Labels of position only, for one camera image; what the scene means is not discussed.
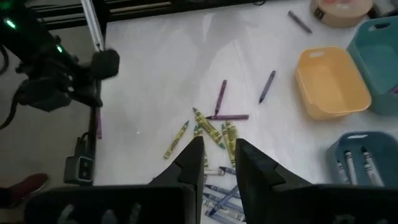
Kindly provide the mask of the teal plastic bin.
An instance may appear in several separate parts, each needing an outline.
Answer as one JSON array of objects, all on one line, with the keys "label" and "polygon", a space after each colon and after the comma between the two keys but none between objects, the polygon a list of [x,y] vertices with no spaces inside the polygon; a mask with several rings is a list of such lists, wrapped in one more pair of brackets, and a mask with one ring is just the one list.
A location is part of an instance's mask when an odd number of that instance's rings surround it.
[{"label": "teal plastic bin", "polygon": [[347,47],[371,94],[369,109],[398,116],[398,16],[362,23]]}]

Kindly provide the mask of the white table lamp wooden base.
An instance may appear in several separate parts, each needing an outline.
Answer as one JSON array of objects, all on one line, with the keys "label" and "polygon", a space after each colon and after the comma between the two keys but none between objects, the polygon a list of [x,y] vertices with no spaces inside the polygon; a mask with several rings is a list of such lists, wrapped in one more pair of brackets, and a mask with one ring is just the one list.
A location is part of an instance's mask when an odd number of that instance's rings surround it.
[{"label": "white table lamp wooden base", "polygon": [[353,27],[360,23],[373,6],[373,0],[311,0],[311,14],[332,27]]}]

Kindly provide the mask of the yellow plastic bin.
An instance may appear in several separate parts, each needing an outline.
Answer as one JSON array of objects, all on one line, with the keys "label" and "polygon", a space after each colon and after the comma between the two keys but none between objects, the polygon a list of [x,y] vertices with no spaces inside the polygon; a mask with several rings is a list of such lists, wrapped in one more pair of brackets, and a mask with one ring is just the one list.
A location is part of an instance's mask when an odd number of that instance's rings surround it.
[{"label": "yellow plastic bin", "polygon": [[349,53],[339,47],[304,50],[295,79],[308,115],[319,121],[368,109],[370,92]]}]

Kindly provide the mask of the person's shoe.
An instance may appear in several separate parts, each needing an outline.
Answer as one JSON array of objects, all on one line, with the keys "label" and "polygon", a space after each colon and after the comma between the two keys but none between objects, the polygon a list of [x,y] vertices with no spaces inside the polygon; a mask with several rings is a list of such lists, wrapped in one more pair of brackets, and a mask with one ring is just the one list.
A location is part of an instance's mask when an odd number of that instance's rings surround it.
[{"label": "person's shoe", "polygon": [[0,187],[0,208],[12,208],[28,196],[45,187],[49,176],[44,173],[32,174],[10,187]]}]

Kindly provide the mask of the blue-grey plastic bin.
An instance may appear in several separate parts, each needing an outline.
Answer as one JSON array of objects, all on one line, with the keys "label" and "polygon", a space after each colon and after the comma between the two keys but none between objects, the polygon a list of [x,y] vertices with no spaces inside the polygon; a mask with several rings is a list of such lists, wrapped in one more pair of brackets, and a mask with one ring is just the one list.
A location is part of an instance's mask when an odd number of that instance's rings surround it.
[{"label": "blue-grey plastic bin", "polygon": [[353,156],[358,180],[357,185],[373,185],[364,168],[366,161],[361,152],[362,147],[365,147],[372,155],[373,161],[384,182],[384,187],[398,189],[398,140],[390,134],[378,131],[345,133],[328,148],[326,161],[329,166],[332,182],[334,184],[344,184],[338,175],[336,161],[339,160],[349,178],[349,184],[352,185],[345,159],[345,151],[350,151]]}]

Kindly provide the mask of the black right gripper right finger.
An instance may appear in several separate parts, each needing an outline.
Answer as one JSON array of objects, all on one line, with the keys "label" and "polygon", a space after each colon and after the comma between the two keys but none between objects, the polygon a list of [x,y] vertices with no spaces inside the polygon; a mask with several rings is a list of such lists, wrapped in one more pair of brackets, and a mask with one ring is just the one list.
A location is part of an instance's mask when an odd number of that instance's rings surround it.
[{"label": "black right gripper right finger", "polygon": [[294,189],[311,185],[243,138],[236,141],[236,175],[267,189]]}]

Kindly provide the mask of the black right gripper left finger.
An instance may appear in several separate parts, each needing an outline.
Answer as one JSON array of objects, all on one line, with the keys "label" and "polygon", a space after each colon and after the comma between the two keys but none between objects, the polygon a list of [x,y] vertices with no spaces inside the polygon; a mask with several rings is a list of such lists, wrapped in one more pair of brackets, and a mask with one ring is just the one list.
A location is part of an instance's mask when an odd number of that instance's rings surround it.
[{"label": "black right gripper left finger", "polygon": [[201,136],[193,138],[172,163],[155,177],[150,185],[184,183],[198,185],[204,176],[204,141]]}]

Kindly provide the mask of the silver aluminium post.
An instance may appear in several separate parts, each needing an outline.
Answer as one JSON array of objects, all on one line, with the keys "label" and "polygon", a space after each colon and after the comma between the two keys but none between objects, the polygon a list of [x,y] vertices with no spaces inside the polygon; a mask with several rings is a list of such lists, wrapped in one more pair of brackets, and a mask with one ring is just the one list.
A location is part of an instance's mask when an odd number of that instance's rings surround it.
[{"label": "silver aluminium post", "polygon": [[98,21],[95,7],[92,0],[81,0],[81,5],[86,17],[86,22],[90,30],[91,38],[97,52],[104,50],[104,40],[101,33],[100,23]]}]

